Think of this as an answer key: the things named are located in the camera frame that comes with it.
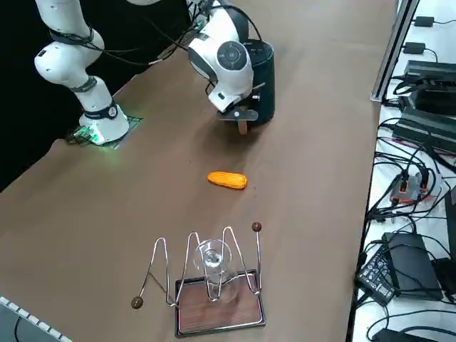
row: wooden base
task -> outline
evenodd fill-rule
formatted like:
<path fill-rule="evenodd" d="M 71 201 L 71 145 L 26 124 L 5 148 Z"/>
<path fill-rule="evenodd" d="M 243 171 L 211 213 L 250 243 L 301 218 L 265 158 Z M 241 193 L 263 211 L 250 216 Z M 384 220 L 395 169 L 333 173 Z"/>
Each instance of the wooden base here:
<path fill-rule="evenodd" d="M 243 272 L 239 272 L 239 293 L 228 302 L 211 302 L 204 278 L 185 279 L 176 308 L 175 335 L 178 338 L 266 325 L 261 294 L 253 295 Z M 257 284 L 256 271 L 249 271 Z M 176 281 L 178 291 L 180 281 Z"/>

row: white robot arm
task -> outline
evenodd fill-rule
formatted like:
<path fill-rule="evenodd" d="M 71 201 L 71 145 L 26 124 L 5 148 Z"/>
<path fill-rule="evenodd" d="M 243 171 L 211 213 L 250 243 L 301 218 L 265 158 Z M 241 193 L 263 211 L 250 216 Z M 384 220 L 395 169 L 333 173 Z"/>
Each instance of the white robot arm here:
<path fill-rule="evenodd" d="M 55 40 L 35 57 L 36 70 L 49 82 L 74 92 L 84 110 L 79 124 L 90 128 L 92 143 L 102 145 L 121 138 L 128 131 L 127 117 L 113 100 L 105 82 L 86 73 L 86 68 L 101 52 L 69 38 L 82 37 L 85 43 L 104 49 L 100 34 L 85 22 L 79 0 L 36 0 L 36 5 Z"/>
<path fill-rule="evenodd" d="M 84 109 L 79 123 L 90 129 L 92 143 L 102 145 L 121 138 L 128 131 L 127 117 L 104 81 L 86 73 L 101 55 L 104 42 L 85 22 L 79 0 L 35 1 L 54 40 L 35 57 L 36 70 L 49 82 L 74 92 Z M 127 1 L 148 6 L 161 0 Z M 238 11 L 212 8 L 227 4 L 225 0 L 193 2 L 206 6 L 210 20 L 189 46 L 190 63 L 215 84 L 209 99 L 223 113 L 252 93 L 254 72 L 243 45 L 249 36 L 249 24 Z"/>
<path fill-rule="evenodd" d="M 189 59 L 195 70 L 215 84 L 209 100 L 220 112 L 252 93 L 254 72 L 247 49 L 249 22 L 238 11 L 216 8 L 225 0 L 209 0 L 210 20 L 189 45 Z"/>

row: metal wire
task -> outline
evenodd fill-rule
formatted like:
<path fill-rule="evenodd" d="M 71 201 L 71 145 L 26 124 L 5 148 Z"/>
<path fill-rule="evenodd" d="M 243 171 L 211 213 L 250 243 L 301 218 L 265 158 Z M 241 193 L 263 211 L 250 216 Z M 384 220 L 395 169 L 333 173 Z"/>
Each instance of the metal wire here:
<path fill-rule="evenodd" d="M 261 293 L 261 247 L 260 247 L 260 243 L 259 243 L 259 233 L 256 232 L 256 237 L 257 237 L 256 238 L 256 250 L 257 250 L 256 251 L 256 257 L 257 257 L 257 261 L 258 261 L 258 266 L 257 266 L 258 285 L 255 286 L 255 289 L 254 289 L 253 286 L 252 286 L 252 283 L 250 282 L 249 272 L 247 271 L 247 267 L 246 267 L 246 264 L 245 264 L 244 257 L 242 256 L 241 249 L 239 248 L 239 244 L 237 243 L 236 237 L 235 237 L 233 229 L 231 227 L 225 227 L 223 229 L 223 232 L 222 232 L 222 260 L 221 260 L 221 264 L 223 264 L 224 246 L 225 246 L 225 234 L 227 232 L 231 233 L 231 236 L 233 238 L 234 244 L 236 245 L 236 249 L 237 249 L 237 252 L 239 254 L 239 258 L 241 259 L 242 268 L 244 269 L 243 271 L 244 271 L 244 275 L 246 277 L 249 289 L 255 296 L 258 296 Z M 169 307 L 173 307 L 173 306 L 179 307 L 178 303 L 179 303 L 180 294 L 182 293 L 182 288 L 184 286 L 185 273 L 187 271 L 188 254 L 189 254 L 190 245 L 191 245 L 191 242 L 192 242 L 192 237 L 195 237 L 195 239 L 197 240 L 197 246 L 200 246 L 200 244 L 201 244 L 200 238 L 198 236 L 198 233 L 191 232 L 188 235 L 188 238 L 187 238 L 187 251 L 185 252 L 184 269 L 182 270 L 182 277 L 180 279 L 179 290 L 178 290 L 178 292 L 176 294 L 176 298 L 173 300 L 171 295 L 170 295 L 170 270 L 169 270 L 169 261 L 168 261 L 168 251 L 167 251 L 166 239 L 164 237 L 160 237 L 157 240 L 155 240 L 154 249 L 153 249 L 153 252 L 152 252 L 152 257 L 150 258 L 149 268 L 147 269 L 147 273 L 145 275 L 144 282 L 142 283 L 142 287 L 141 287 L 141 290 L 140 290 L 140 293 L 139 293 L 139 297 L 140 298 L 142 298 L 142 296 L 144 294 L 145 287 L 147 286 L 147 279 L 148 279 L 149 276 L 151 276 L 152 279 L 155 281 L 155 283 L 157 283 L 157 285 L 166 294 L 166 304 Z M 164 287 L 157 280 L 157 278 L 155 278 L 155 276 L 152 273 L 152 266 L 153 266 L 153 263 L 154 263 L 154 260 L 155 260 L 155 253 L 157 251 L 157 245 L 158 245 L 159 242 L 163 243 L 163 249 L 165 251 L 166 287 Z M 204 256 L 203 256 L 202 250 L 201 249 L 199 249 L 199 250 L 200 250 L 200 253 L 201 253 L 202 260 L 204 260 L 203 259 Z M 207 296 L 209 297 L 210 301 L 218 301 L 220 299 L 220 294 L 221 294 L 221 290 L 222 290 L 222 274 L 219 275 L 217 297 L 214 298 L 214 297 L 211 296 L 211 291 L 210 291 L 210 288 L 209 288 L 209 281 L 208 281 L 208 276 L 207 276 L 207 267 L 204 265 L 204 262 L 203 262 L 203 271 L 204 271 L 204 280 L 205 280 L 205 283 L 206 283 Z"/>
<path fill-rule="evenodd" d="M 182 278 L 180 279 L 180 286 L 179 286 L 179 291 L 177 292 L 177 295 L 176 295 L 176 299 L 172 300 L 172 298 L 170 296 L 170 270 L 169 270 L 169 262 L 168 262 L 168 250 L 167 250 L 167 247 L 166 247 L 166 239 L 164 237 L 160 237 L 157 240 L 155 240 L 154 251 L 152 253 L 152 258 L 150 259 L 149 269 L 147 270 L 147 273 L 146 273 L 145 278 L 144 278 L 144 282 L 142 283 L 142 287 L 141 287 L 141 291 L 140 291 L 139 297 L 143 296 L 142 294 L 144 294 L 144 290 L 145 290 L 145 287 L 147 285 L 147 278 L 149 276 L 151 276 L 154 279 L 154 281 L 157 283 L 157 285 L 163 290 L 163 292 L 165 292 L 165 294 L 166 294 L 166 304 L 169 307 L 171 307 L 171 308 L 173 306 L 178 306 L 177 303 L 179 302 L 179 297 L 180 297 L 180 294 L 182 292 L 182 287 L 184 286 L 185 272 L 187 271 L 188 252 L 190 250 L 190 243 L 191 243 L 191 240 L 192 240 L 193 236 L 195 236 L 198 245 L 200 245 L 200 238 L 198 237 L 198 233 L 191 232 L 189 234 L 188 238 L 187 238 L 187 251 L 185 252 L 184 269 L 182 270 Z M 160 241 L 163 242 L 163 248 L 165 250 L 166 288 L 157 280 L 157 278 L 155 278 L 155 276 L 152 273 L 152 269 L 151 269 L 152 266 L 153 266 L 153 263 L 154 263 L 155 252 L 157 251 L 157 245 L 158 245 L 158 242 L 160 242 Z"/>

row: brown table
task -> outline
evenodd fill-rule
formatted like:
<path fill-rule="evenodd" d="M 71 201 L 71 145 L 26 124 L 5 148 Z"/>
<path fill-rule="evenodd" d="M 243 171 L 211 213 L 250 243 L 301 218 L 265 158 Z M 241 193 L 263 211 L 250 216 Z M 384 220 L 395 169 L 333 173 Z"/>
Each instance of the brown table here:
<path fill-rule="evenodd" d="M 56 141 L 0 195 L 0 295 L 74 341 L 173 341 L 157 287 L 130 307 L 155 239 L 172 279 L 192 230 L 233 226 L 255 266 L 260 221 L 267 326 L 198 341 L 344 339 L 394 1 L 240 2 L 276 50 L 276 117 L 246 137 L 216 121 L 184 53 L 133 79 L 117 99 L 145 119 L 118 150 Z M 213 170 L 249 186 L 211 185 Z"/>

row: power adapter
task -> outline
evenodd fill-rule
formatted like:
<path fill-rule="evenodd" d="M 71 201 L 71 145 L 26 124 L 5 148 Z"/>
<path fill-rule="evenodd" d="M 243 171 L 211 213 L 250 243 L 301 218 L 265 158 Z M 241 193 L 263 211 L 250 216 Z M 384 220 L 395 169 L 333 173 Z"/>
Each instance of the power adapter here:
<path fill-rule="evenodd" d="M 435 18 L 433 16 L 417 16 L 413 25 L 417 27 L 432 27 Z"/>
<path fill-rule="evenodd" d="M 403 53 L 408 53 L 410 55 L 423 55 L 426 49 L 426 44 L 408 41 L 405 43 L 403 48 Z"/>

